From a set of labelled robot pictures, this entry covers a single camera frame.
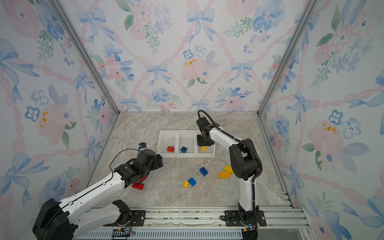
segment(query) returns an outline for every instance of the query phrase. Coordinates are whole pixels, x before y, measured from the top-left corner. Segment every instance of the red toy block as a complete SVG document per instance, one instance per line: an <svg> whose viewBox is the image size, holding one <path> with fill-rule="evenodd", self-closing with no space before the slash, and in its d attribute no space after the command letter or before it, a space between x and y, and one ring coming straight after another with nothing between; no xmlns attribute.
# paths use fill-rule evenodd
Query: red toy block
<svg viewBox="0 0 384 240"><path fill-rule="evenodd" d="M133 188L136 188L136 189L139 189L139 190L143 190L143 188L144 188L144 184L140 183L139 185L136 186L136 182L134 182L134 183L132 184L132 187L133 187Z"/></svg>

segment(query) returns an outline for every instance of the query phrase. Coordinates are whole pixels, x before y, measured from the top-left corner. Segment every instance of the blue ribbon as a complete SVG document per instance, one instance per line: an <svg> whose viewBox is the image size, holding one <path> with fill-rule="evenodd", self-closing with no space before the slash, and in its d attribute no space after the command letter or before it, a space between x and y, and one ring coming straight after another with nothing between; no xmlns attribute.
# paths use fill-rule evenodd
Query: blue ribbon
<svg viewBox="0 0 384 240"><path fill-rule="evenodd" d="M147 70L147 72L149 72L149 73L153 72L155 75L155 78L152 81L150 81L148 83L148 85L153 86L155 81L159 79L159 74L164 79L164 81L166 81L168 84L170 84L169 80L171 78L169 78L166 75L164 75L163 73L161 73L161 72L164 72L164 73L168 72L168 67L165 63L162 63L159 66L147 65L147 66L145 66L145 69Z"/></svg>
<svg viewBox="0 0 384 240"><path fill-rule="evenodd" d="M121 104L127 104L127 109L124 111L128 111L132 108L138 110L140 112L141 107L136 106L137 104L137 99L136 98L130 98L130 99L119 99L119 102Z"/></svg>
<svg viewBox="0 0 384 240"><path fill-rule="evenodd" d="M23 176L15 176L16 174L31 174L44 171L49 167L43 167L44 160L40 163L36 164L33 167L22 170L25 166L27 166L31 162L30 157L26 154L20 152L13 157L12 167L8 169L5 176L0 177L0 194L6 193L11 187L12 181L22 186L25 191L22 197L23 206L25 206L27 200L32 200L31 196L28 192L29 180Z"/></svg>
<svg viewBox="0 0 384 240"><path fill-rule="evenodd" d="M242 69L243 69L243 75L244 75L245 80L246 80L247 82L249 82L249 78L252 77L252 76L249 75L249 74L245 71L245 69L247 69L247 70L251 70L251 69L253 68L253 64L254 64L254 63L255 63L254 61L249 61L249 62L247 62L247 63L242 63L242 64L240 64L240 63L233 63L233 64L231 65L231 69L232 69L232 70L236 70L236 69L237 69L237 73L236 73L236 76L235 76L234 78L229 79L229 80L227 81L227 83L231 83L235 78L240 77L240 74L241 74Z"/></svg>
<svg viewBox="0 0 384 240"><path fill-rule="evenodd" d="M191 105L192 106L196 106L196 111L203 109L204 111L209 111L208 108L206 108L205 106L208 106L209 104L209 100L203 100L203 101L192 101L191 102Z"/></svg>
<svg viewBox="0 0 384 240"><path fill-rule="evenodd" d="M285 106L285 107L286 107L286 111L288 111L289 109L292 109L292 110L298 109L296 114L296 125L297 125L297 121L301 122L301 108L303 108L303 111L306 112L311 107L311 101L305 99L303 97L303 93L300 90L296 91L295 98L298 101L293 107L291 106Z"/></svg>
<svg viewBox="0 0 384 240"><path fill-rule="evenodd" d="M197 12L195 10L188 11L187 21L189 23L193 23L194 21L196 21L196 28L195 28L195 34L190 35L185 42L189 42L189 44L191 44L193 37L200 33L201 25L203 25L205 34L208 36L209 39L211 39L211 41L213 41L212 34L215 34L216 32L210 29L204 21L211 23L213 22L214 17L215 17L215 10L213 8L208 8L204 12Z"/></svg>
<svg viewBox="0 0 384 240"><path fill-rule="evenodd" d="M382 70L381 73L379 73L379 75L376 77L376 83L378 85L384 86L384 70ZM376 97L372 98L367 102L361 99L351 99L348 102L351 103L351 105L349 106L350 109L360 105L364 105L364 104L370 107L377 107L384 103L384 91L382 91ZM380 135L383 135L383 134L384 134L384 115L381 118L381 126L380 126Z"/></svg>
<svg viewBox="0 0 384 240"><path fill-rule="evenodd" d="M84 150L84 153L83 153L83 156L88 158L89 154L92 154L93 156L93 165L95 166L96 164L96 159L95 159L95 150L94 149L97 149L97 148L101 148L102 146L100 145L100 141L98 141L98 143L96 143L95 145L93 145L94 143L96 142L95 138L91 135L89 137L89 144L88 144L88 147Z"/></svg>
<svg viewBox="0 0 384 240"><path fill-rule="evenodd" d="M19 77L11 67L5 65L4 63L2 63L2 61L8 63L10 66L16 68L17 70L25 74L40 77L39 75L31 71L33 69L33 64L18 64L8 60L18 57L19 54L16 52L12 44L4 38L0 39L0 68L9 76L9 78L13 81L15 85L12 89L12 100L14 103L16 102L17 98L23 100L20 96L19 89L17 88L17 84L19 83Z"/></svg>
<svg viewBox="0 0 384 240"><path fill-rule="evenodd" d="M89 21L89 25L91 26L91 30L92 30L92 35L89 36L89 38L87 40L88 43L92 43L93 44L94 36L96 36L97 33L98 33L96 26L98 26L100 28L100 30L107 37L109 37L110 39L115 41L115 39L111 36L111 34L114 34L115 32L111 31L109 29L106 29L100 23L97 22L97 21L102 22L102 23L106 22L104 12L103 12L103 10L101 8L95 8L93 10L93 12L87 12L87 13L83 12L83 11L77 11L77 12L75 12L75 15L76 15L77 19L81 23L86 23L86 22Z"/></svg>
<svg viewBox="0 0 384 240"><path fill-rule="evenodd" d="M283 175L286 176L289 180L292 180L293 178L295 178L293 181L292 181L292 187L291 187L291 194L295 194L296 195L296 185L297 185L297 188L298 189L301 189L304 187L304 182L303 180L299 177L299 175L297 174L296 172L296 168L295 166L293 165L293 163L291 163L289 165L289 169L291 170L291 174L290 175L287 175L284 171L283 172Z"/></svg>
<svg viewBox="0 0 384 240"><path fill-rule="evenodd" d="M85 74L84 69L80 68L79 75L77 76L77 78L75 78L73 80L73 86L76 89L79 89L79 87L81 86L81 88L84 90L84 104L88 103L88 100L87 100L87 88L85 87L85 85L87 85L90 88L95 88L92 85L93 81L90 81L90 82L84 81L84 79L86 79L86 78L87 78L87 74Z"/></svg>

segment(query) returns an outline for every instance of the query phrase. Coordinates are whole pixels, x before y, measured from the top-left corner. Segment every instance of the yellow toy block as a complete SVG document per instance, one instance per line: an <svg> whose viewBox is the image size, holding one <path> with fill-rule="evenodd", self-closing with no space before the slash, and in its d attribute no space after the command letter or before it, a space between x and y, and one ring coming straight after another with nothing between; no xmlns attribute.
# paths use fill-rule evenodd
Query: yellow toy block
<svg viewBox="0 0 384 240"><path fill-rule="evenodd" d="M218 173L218 176L219 176L221 179L224 179L224 178L229 178L229 177L231 177L231 174L230 174L228 171L225 171L225 172L219 172L219 173Z"/></svg>
<svg viewBox="0 0 384 240"><path fill-rule="evenodd" d="M230 166L228 166L228 165L225 166L224 171L228 171L228 172L230 172L231 174L234 174L232 168L231 168Z"/></svg>

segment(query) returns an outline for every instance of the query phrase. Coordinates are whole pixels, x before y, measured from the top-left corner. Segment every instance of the wall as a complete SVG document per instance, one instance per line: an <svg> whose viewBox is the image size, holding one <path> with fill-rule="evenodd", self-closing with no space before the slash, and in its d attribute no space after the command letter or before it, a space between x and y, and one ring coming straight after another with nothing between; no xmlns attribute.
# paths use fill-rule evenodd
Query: wall
<svg viewBox="0 0 384 240"><path fill-rule="evenodd" d="M0 4L0 238L34 239L41 205L81 191L116 116L49 5Z"/></svg>
<svg viewBox="0 0 384 240"><path fill-rule="evenodd" d="M124 111L257 110L306 2L61 1Z"/></svg>
<svg viewBox="0 0 384 240"><path fill-rule="evenodd" d="M383 10L321 0L263 114L317 240L384 239Z"/></svg>

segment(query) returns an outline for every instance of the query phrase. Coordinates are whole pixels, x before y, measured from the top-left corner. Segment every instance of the wallpaper panel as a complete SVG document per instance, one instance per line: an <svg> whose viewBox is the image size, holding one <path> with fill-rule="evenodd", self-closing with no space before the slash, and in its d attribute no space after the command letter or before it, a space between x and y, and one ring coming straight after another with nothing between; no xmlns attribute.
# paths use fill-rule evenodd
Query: wallpaper panel
<svg viewBox="0 0 384 240"><path fill-rule="evenodd" d="M62 1L122 111L255 111L306 1Z"/></svg>
<svg viewBox="0 0 384 240"><path fill-rule="evenodd" d="M0 4L0 238L85 188L116 116L45 1Z"/></svg>
<svg viewBox="0 0 384 240"><path fill-rule="evenodd" d="M384 239L383 10L320 1L263 115L317 240Z"/></svg>

